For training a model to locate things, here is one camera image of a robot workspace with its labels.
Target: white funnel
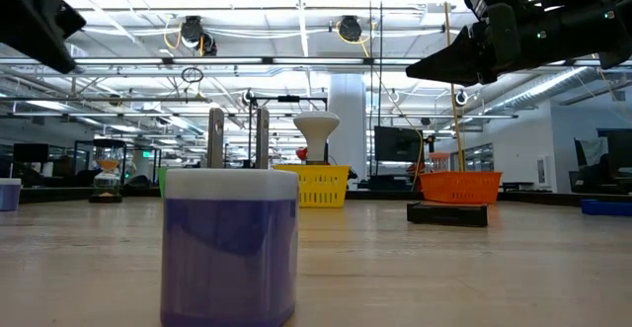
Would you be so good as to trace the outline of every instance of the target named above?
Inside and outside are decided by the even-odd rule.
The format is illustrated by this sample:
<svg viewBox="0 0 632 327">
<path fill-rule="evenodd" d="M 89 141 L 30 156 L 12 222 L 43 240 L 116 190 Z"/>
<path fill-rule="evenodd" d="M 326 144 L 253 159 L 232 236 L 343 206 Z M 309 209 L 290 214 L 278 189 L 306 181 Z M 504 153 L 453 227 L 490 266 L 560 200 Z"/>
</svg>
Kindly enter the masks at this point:
<svg viewBox="0 0 632 327">
<path fill-rule="evenodd" d="M 340 123 L 338 116 L 324 112 L 305 112 L 294 117 L 294 124 L 307 141 L 307 162 L 324 162 L 327 137 Z"/>
</svg>

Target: yellow basket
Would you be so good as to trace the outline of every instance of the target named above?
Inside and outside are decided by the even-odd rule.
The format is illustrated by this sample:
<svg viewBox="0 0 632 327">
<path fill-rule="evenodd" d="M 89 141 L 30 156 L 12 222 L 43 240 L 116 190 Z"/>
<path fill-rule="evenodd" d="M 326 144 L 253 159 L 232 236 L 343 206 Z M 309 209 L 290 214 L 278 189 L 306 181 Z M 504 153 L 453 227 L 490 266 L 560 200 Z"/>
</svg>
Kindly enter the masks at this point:
<svg viewBox="0 0 632 327">
<path fill-rule="evenodd" d="M 298 174 L 301 207 L 342 208 L 345 205 L 349 166 L 275 165 L 275 169 Z"/>
</svg>

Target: purple cup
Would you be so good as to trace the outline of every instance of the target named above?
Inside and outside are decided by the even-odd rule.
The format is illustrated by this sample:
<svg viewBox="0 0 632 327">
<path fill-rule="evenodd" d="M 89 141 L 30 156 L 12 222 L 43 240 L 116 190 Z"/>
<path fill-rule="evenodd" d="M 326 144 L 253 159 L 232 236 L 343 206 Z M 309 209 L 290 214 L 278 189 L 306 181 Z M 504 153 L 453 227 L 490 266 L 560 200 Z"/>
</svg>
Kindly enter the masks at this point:
<svg viewBox="0 0 632 327">
<path fill-rule="evenodd" d="M 20 179 L 0 179 L 0 211 L 18 210 L 21 189 Z"/>
<path fill-rule="evenodd" d="M 295 303 L 296 175 L 172 169 L 167 176 L 163 325 L 282 325 Z"/>
</svg>

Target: green object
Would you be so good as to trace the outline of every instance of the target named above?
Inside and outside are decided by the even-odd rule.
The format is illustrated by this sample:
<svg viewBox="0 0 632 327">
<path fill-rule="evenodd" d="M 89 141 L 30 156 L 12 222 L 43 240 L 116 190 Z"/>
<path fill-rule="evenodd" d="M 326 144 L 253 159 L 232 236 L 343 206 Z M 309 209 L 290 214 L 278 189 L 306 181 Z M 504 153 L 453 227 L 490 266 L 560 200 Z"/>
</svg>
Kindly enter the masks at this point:
<svg viewBox="0 0 632 327">
<path fill-rule="evenodd" d="M 160 187 L 160 197 L 165 199 L 165 184 L 167 184 L 167 169 L 158 168 L 158 186 Z"/>
</svg>

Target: orange basket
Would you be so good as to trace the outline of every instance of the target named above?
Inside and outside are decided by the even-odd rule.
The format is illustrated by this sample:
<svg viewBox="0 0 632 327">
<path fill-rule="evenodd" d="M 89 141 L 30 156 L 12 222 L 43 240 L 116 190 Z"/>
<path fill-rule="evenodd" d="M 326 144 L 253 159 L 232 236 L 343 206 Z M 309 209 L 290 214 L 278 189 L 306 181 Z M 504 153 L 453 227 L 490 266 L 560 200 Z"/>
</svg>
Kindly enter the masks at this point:
<svg viewBox="0 0 632 327">
<path fill-rule="evenodd" d="M 501 175 L 497 172 L 423 174 L 424 199 L 446 204 L 495 204 Z"/>
</svg>

